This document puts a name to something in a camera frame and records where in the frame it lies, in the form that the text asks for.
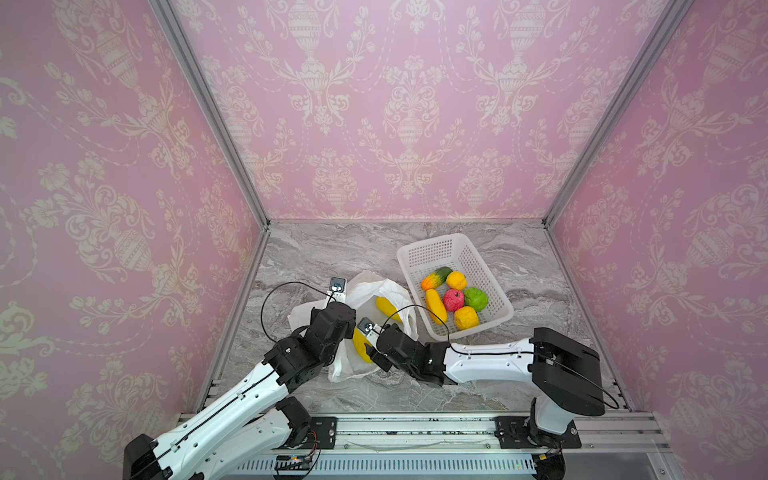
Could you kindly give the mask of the long yellow banana toy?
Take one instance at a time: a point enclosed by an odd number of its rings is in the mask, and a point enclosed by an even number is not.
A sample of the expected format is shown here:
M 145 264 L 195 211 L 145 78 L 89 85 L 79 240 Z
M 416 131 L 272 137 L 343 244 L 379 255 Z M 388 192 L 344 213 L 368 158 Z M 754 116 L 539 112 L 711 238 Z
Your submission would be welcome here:
M 432 321 L 437 325 L 444 326 L 447 320 L 447 310 L 436 289 L 425 291 L 425 303 Z

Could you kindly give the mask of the red fruit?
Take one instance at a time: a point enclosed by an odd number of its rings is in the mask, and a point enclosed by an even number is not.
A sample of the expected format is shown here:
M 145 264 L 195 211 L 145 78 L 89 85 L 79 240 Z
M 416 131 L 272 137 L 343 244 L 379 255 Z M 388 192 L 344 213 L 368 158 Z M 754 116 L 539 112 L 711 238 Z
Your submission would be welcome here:
M 450 289 L 443 298 L 443 305 L 447 312 L 456 312 L 465 306 L 465 295 L 462 290 Z

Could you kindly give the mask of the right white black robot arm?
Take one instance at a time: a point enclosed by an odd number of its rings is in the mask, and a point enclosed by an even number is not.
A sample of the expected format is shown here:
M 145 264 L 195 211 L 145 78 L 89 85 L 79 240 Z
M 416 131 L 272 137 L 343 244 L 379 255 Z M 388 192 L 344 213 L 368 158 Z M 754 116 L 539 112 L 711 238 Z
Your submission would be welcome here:
M 530 384 L 539 390 L 518 428 L 526 445 L 559 449 L 573 434 L 577 417 L 605 414 L 599 354 L 551 328 L 512 343 L 463 345 L 414 340 L 399 326 L 365 318 L 357 326 L 371 361 L 395 367 L 415 380 L 443 387 L 474 381 Z

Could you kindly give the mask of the white plastic bag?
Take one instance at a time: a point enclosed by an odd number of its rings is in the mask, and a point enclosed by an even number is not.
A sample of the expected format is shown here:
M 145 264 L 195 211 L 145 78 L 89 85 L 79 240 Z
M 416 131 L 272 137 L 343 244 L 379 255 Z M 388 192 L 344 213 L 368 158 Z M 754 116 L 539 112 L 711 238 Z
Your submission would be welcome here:
M 384 313 L 378 308 L 376 301 L 379 298 L 387 300 L 396 310 L 404 307 L 404 310 L 398 313 L 400 320 L 393 316 L 389 324 L 398 324 L 405 334 L 416 340 L 416 312 L 411 307 L 410 293 L 395 281 L 371 271 L 363 271 L 347 282 L 342 302 L 356 311 L 355 324 L 363 318 L 368 318 L 377 326 L 382 326 L 389 313 Z M 366 346 L 369 342 L 362 332 L 357 327 L 353 332 L 352 339 L 345 339 L 339 345 L 335 359 L 329 366 L 328 379 L 332 383 L 363 378 L 379 369 L 366 357 Z

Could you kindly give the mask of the yellow lemon fruit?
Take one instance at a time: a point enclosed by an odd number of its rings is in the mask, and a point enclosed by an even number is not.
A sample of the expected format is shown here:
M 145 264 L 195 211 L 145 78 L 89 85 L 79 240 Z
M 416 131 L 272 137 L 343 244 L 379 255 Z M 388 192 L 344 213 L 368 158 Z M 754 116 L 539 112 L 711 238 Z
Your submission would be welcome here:
M 463 291 L 467 288 L 468 282 L 464 274 L 459 271 L 452 271 L 446 278 L 445 284 L 451 290 Z

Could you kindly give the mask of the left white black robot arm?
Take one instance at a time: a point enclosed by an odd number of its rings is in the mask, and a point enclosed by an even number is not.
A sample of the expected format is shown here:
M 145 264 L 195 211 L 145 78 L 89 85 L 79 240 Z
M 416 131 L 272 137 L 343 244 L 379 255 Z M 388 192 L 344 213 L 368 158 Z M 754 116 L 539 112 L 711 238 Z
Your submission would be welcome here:
M 249 457 L 302 445 L 311 417 L 293 397 L 353 336 L 356 312 L 342 302 L 312 309 L 310 323 L 277 341 L 235 387 L 191 419 L 124 449 L 125 479 L 221 479 Z

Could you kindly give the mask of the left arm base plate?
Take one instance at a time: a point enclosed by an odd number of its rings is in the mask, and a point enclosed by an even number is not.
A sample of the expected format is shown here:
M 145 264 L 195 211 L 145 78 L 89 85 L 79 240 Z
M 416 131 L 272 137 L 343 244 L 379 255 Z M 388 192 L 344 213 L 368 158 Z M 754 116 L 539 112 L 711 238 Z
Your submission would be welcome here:
M 299 449 L 332 450 L 336 444 L 338 418 L 336 416 L 313 416 L 310 419 L 307 434 Z

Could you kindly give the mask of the green fruit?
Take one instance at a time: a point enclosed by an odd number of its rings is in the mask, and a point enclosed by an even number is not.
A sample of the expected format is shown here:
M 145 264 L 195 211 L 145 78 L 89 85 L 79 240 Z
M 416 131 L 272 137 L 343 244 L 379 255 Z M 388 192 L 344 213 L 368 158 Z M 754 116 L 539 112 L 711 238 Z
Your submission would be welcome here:
M 484 310 L 489 303 L 487 294 L 478 288 L 467 287 L 463 290 L 464 305 L 471 307 L 476 312 Z

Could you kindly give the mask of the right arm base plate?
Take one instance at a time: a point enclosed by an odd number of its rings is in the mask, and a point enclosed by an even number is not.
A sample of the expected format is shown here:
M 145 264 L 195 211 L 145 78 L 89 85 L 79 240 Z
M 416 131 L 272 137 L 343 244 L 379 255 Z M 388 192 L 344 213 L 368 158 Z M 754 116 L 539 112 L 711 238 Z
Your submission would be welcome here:
M 502 449 L 579 449 L 582 442 L 571 421 L 563 434 L 539 429 L 531 417 L 499 416 L 494 418 L 494 436 Z

